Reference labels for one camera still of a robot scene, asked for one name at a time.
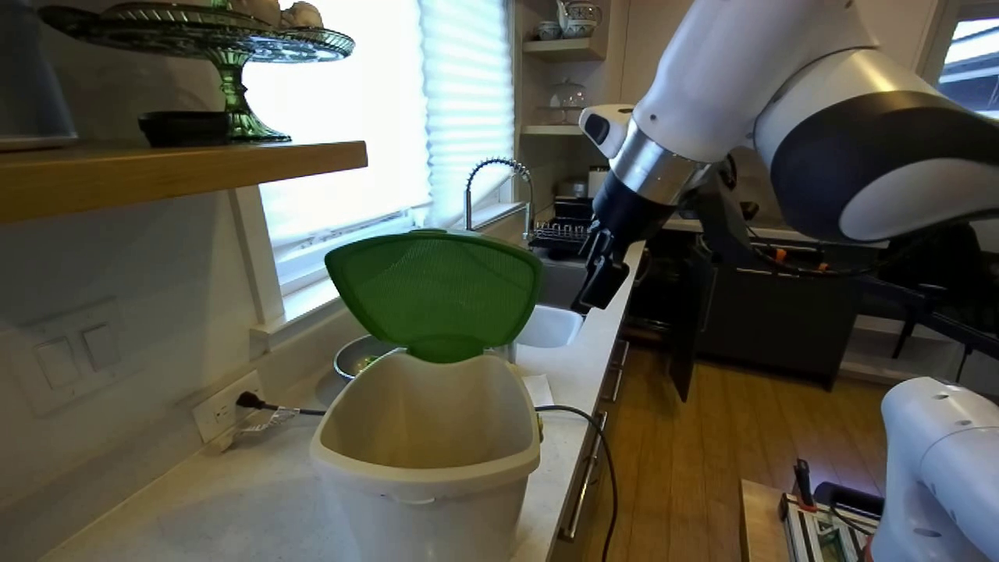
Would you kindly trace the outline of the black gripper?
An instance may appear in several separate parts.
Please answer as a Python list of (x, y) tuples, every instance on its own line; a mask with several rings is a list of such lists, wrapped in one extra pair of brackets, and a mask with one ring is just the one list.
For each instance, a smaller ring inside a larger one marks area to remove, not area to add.
[(591, 227), (579, 248), (588, 279), (579, 280), (573, 308), (605, 309), (628, 279), (628, 248), (653, 239), (673, 210), (673, 196), (637, 194), (619, 176), (610, 176), (592, 199)]

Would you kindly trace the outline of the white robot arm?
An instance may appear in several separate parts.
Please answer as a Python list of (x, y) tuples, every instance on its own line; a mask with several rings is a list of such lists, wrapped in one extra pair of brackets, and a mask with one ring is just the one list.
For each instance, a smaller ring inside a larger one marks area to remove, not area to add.
[(588, 108), (610, 161), (585, 242), (585, 308), (610, 304), (625, 253), (736, 147), (757, 152), (784, 221), (817, 242), (878, 245), (999, 210), (999, 124), (884, 55), (852, 0), (692, 0), (632, 108)]

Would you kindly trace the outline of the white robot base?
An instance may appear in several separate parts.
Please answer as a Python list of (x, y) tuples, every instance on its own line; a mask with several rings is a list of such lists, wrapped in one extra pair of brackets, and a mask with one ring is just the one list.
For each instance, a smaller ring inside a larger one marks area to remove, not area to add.
[(912, 378), (887, 391), (873, 562), (999, 562), (999, 405)]

